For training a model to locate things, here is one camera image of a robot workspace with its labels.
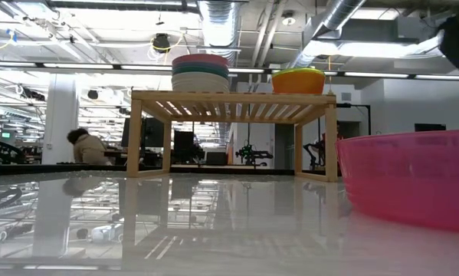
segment person with dark hair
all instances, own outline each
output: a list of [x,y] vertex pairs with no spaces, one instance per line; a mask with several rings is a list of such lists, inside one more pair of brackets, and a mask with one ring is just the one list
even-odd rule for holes
[[74,161],[90,165],[111,165],[105,157],[105,146],[100,138],[92,136],[85,129],[72,130],[67,140],[74,145]]

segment pink plastic bowl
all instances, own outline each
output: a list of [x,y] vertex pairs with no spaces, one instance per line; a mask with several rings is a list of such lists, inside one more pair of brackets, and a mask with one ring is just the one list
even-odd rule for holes
[[228,60],[216,54],[187,54],[187,55],[175,58],[172,62],[172,65],[176,66],[182,62],[206,62],[206,63],[217,64],[223,67],[228,66]]
[[459,231],[459,130],[340,140],[350,202],[382,219]]

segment orange bowl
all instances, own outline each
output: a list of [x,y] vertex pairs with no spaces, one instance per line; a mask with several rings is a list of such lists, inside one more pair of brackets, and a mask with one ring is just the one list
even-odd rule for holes
[[274,93],[322,94],[326,77],[312,68],[292,68],[272,75]]

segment glossy table surface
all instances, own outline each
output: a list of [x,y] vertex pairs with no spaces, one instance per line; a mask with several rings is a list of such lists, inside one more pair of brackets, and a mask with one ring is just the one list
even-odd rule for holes
[[341,183],[0,176],[10,188],[22,196],[0,209],[0,275],[459,275],[459,233],[361,215]]

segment wooden shelf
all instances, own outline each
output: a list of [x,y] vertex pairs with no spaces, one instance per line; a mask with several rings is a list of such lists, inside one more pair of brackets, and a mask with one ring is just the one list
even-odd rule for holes
[[[163,165],[162,170],[157,173],[138,171],[142,111],[165,124]],[[326,176],[315,179],[335,182],[335,95],[133,91],[127,174],[128,177],[159,176],[169,171],[172,121],[291,123],[296,128],[295,148],[300,149],[294,154],[296,176],[313,178],[313,175],[302,173],[302,128],[321,116],[326,118],[326,161],[330,165],[326,167]]]

